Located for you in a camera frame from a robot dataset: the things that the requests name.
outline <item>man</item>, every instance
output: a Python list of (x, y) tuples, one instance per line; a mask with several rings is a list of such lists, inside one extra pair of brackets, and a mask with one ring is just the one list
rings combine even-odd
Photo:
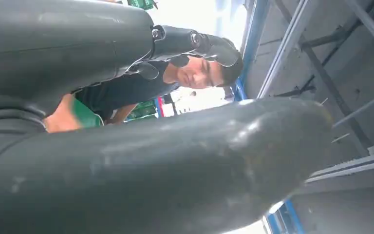
[[(100, 115), (105, 123), (121, 123), (139, 102), (168, 94), (179, 86), (204, 89), (233, 84), (243, 68), (240, 53), (237, 53), (240, 59), (231, 67), (196, 57), (189, 57), (188, 64), (182, 68), (168, 62), (150, 62), (160, 71), (156, 79), (145, 79), (140, 74), (123, 75), (85, 87), (75, 98)], [(71, 109), (71, 100), (71, 95), (66, 95), (55, 113), (45, 120), (49, 132), (78, 128), (77, 120), (72, 120), (73, 113), (67, 111)]]

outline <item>metal frame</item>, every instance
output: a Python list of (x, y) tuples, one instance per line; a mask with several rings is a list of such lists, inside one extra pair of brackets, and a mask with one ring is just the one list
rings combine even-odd
[[(353, 9), (357, 17), (363, 22), (363, 24), (370, 30), (371, 34), (374, 36), (373, 19), (368, 15), (366, 11), (364, 11), (357, 4), (355, 0), (345, 1), (348, 4), (348, 6)], [(275, 3), (281, 11), (281, 13), (283, 14), (283, 17), (288, 21), (289, 27), (276, 53), (276, 57), (273, 60), (272, 65), (270, 66), (269, 72), (267, 73), (266, 79), (264, 80), (258, 98), (266, 96), (273, 80), (275, 79), (277, 73), (281, 69), (283, 62), (289, 55), (290, 50), (293, 49), (296, 45), (296, 42), (298, 42), (299, 47), (303, 48), (303, 51), (307, 54), (309, 60), (312, 62), (312, 65), (316, 71), (316, 75), (318, 75), (322, 79), (330, 94), (335, 99), (340, 111), (345, 115), (345, 117), (339, 120), (337, 123), (335, 123), (333, 127), (337, 127), (345, 122), (349, 123), (354, 133), (353, 136), (355, 136), (356, 139), (360, 142), (359, 151), (366, 152), (366, 155), (371, 154), (371, 156), (356, 159), (351, 162), (342, 163), (337, 166), (318, 171), (314, 173), (312, 175), (313, 177), (308, 179), (307, 182), (317, 181), (325, 178), (332, 178), (335, 176), (349, 175), (355, 172), (374, 169), (374, 152), (372, 153), (370, 151), (370, 149), (374, 149), (374, 145), (372, 144), (371, 140), (366, 136), (366, 134), (360, 127), (359, 123), (355, 119), (357, 115), (369, 109), (371, 106), (374, 106), (374, 100), (371, 100), (369, 103), (352, 112), (343, 100), (339, 91), (337, 90), (335, 84), (332, 81), (332, 78), (326, 72), (322, 63), (319, 61), (316, 54), (312, 50), (312, 45), (306, 43), (306, 39), (303, 36), (303, 30), (306, 27), (308, 19), (310, 18), (314, 9), (316, 8), (317, 3), (315, 4), (314, 0), (300, 1), (298, 8), (296, 9), (295, 15), (293, 17), (290, 15), (282, 0), (275, 0)], [(329, 37), (326, 37), (324, 41), (328, 42), (329, 40), (335, 39), (336, 36), (331, 35)]]
[(270, 0), (254, 1), (250, 16), (250, 26), (246, 35), (247, 40), (243, 45), (243, 71), (240, 77), (236, 80), (236, 93), (239, 94), (241, 100), (247, 99), (243, 84), (247, 79), (249, 69), (253, 64), (255, 55), (257, 54), (269, 8)]
[[(275, 0), (275, 3), (278, 9), (280, 10), (280, 12), (283, 14), (283, 17), (285, 18), (285, 20), (290, 22), (292, 16), (290, 15), (290, 12), (287, 10), (283, 2), (281, 0)], [(305, 41), (306, 39), (304, 35), (301, 34), (300, 39), (299, 39), (299, 45), (302, 46), (305, 43)], [(311, 61), (313, 67), (315, 68), (317, 76), (319, 76), (322, 79), (323, 83), (326, 85), (329, 92), (335, 99), (340, 111), (345, 116), (348, 116), (349, 114), (351, 114), (352, 111), (350, 110), (348, 105), (343, 100), (335, 84), (333, 83), (332, 78), (329, 76), (327, 71), (324, 69), (324, 67), (322, 66), (322, 63), (319, 61), (319, 59), (317, 58), (312, 48), (309, 46), (305, 46), (303, 51), (307, 54), (309, 60)], [(363, 154), (367, 154), (367, 149), (373, 146), (373, 144), (371, 143), (371, 140), (366, 136), (365, 132), (362, 130), (362, 128), (360, 127), (356, 119), (354, 118), (349, 119), (349, 124), (350, 124), (352, 131), (354, 132), (354, 136), (360, 142), (360, 145), (358, 145), (358, 150), (362, 152)]]
[(283, 62), (287, 59), (290, 51), (293, 49), (293, 47), (295, 47), (304, 29), (309, 23), (309, 19), (313, 15), (318, 3), (318, 0), (301, 0), (299, 2), (295, 15), (290, 20), (289, 27), (284, 34), (283, 40), (276, 52), (273, 63), (267, 72), (267, 76), (264, 79), (262, 88), (260, 89), (257, 98), (263, 98), (266, 96), (272, 82), (282, 68)]

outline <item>metal bar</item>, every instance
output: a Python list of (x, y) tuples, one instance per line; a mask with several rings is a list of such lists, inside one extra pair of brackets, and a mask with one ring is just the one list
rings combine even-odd
[[(316, 89), (316, 87), (311, 85), (311, 86), (305, 88), (303, 92), (309, 91), (309, 90), (315, 90), (315, 89)], [(301, 92), (301, 90), (292, 90), (292, 91), (282, 93), (282, 94), (277, 94), (277, 95), (274, 95), (274, 96), (275, 97), (291, 97), (291, 96), (295, 96), (295, 95), (301, 95), (303, 92)]]
[(350, 115), (347, 115), (345, 118), (339, 120), (333, 125), (333, 128), (345, 123), (346, 121), (350, 120), (351, 118), (354, 118), (355, 116), (359, 115), (360, 113), (366, 111), (368, 108), (374, 105), (374, 99), (365, 105), (363, 105), (361, 108), (357, 109), (355, 112), (351, 113)]
[[(287, 10), (286, 6), (283, 4), (283, 2), (281, 0), (275, 0), (275, 2), (276, 2), (277, 7), (279, 8), (281, 13), (283, 14), (283, 17), (285, 18), (285, 20), (290, 22), (291, 15), (290, 15), (289, 11)], [(300, 36), (299, 44), (301, 45), (305, 41), (306, 41), (306, 39), (305, 39), (304, 35), (302, 34)], [(313, 67), (315, 68), (318, 76), (321, 77), (323, 83), (326, 85), (329, 92), (332, 94), (332, 96), (335, 99), (336, 104), (338, 105), (340, 111), (345, 116), (348, 116), (350, 113), (352, 113), (352, 111), (350, 110), (348, 105), (343, 100), (343, 98), (340, 95), (339, 91), (337, 90), (335, 84), (333, 83), (331, 77), (326, 72), (326, 70), (323, 68), (321, 62), (317, 58), (316, 54), (313, 52), (312, 48), (311, 47), (305, 47), (304, 52), (309, 57), (309, 59), (310, 59), (312, 65), (313, 65)], [(360, 151), (362, 152), (364, 149), (366, 150), (367, 148), (373, 146), (371, 140), (366, 136), (365, 132), (362, 130), (362, 128), (360, 127), (360, 125), (356, 121), (356, 119), (351, 118), (348, 121), (349, 121), (349, 125), (350, 125), (352, 131), (355, 133), (355, 136), (360, 141), (361, 146), (363, 147), (363, 149), (360, 149)]]
[(287, 211), (289, 212), (289, 215), (290, 215), (293, 223), (295, 224), (296, 233), (297, 234), (305, 234), (305, 232), (303, 230), (303, 225), (299, 220), (299, 217), (298, 217), (298, 214), (296, 213), (295, 207), (293, 207), (293, 202), (290, 201), (290, 200), (287, 200), (287, 201), (284, 202), (284, 205), (286, 206)]
[(321, 37), (321, 38), (316, 38), (316, 39), (313, 39), (313, 40), (310, 40), (310, 41), (306, 41), (301, 45), (301, 48), (304, 49), (306, 46), (309, 46), (309, 47), (313, 48), (313, 47), (316, 47), (316, 46), (328, 44), (328, 43), (331, 43), (331, 42), (342, 40), (343, 38), (345, 38), (345, 36), (346, 36), (346, 32), (343, 31), (342, 29), (340, 29), (339, 31), (337, 31), (337, 32), (335, 32), (331, 35), (324, 36), (324, 37)]
[(338, 176), (347, 176), (352, 173), (363, 172), (374, 169), (374, 155), (355, 159), (349, 162), (317, 171), (306, 180), (306, 183)]
[(250, 18), (251, 25), (246, 40), (246, 45), (243, 53), (243, 71), (239, 77), (242, 83), (247, 79), (249, 69), (253, 64), (253, 59), (257, 54), (259, 48), (260, 38), (262, 38), (264, 22), (269, 11), (269, 0), (256, 0), (254, 2), (254, 9)]
[(277, 50), (276, 56), (269, 68), (257, 98), (266, 96), (273, 80), (277, 77), (283, 62), (287, 59), (290, 51), (298, 42), (317, 5), (318, 0), (301, 0), (299, 2), (295, 15), (289, 23), (289, 27), (284, 34), (283, 40), (279, 46), (279, 49)]
[(369, 14), (366, 13), (366, 11), (357, 3), (356, 0), (345, 0), (345, 3), (352, 9), (352, 11), (374, 37), (374, 20), (369, 16)]
[(243, 84), (240, 81), (240, 79), (236, 80), (236, 91), (235, 91), (235, 93), (239, 95), (239, 97), (237, 97), (237, 95), (234, 96), (235, 101), (241, 101), (241, 100), (247, 99), (246, 92), (244, 92), (244, 87), (243, 87)]

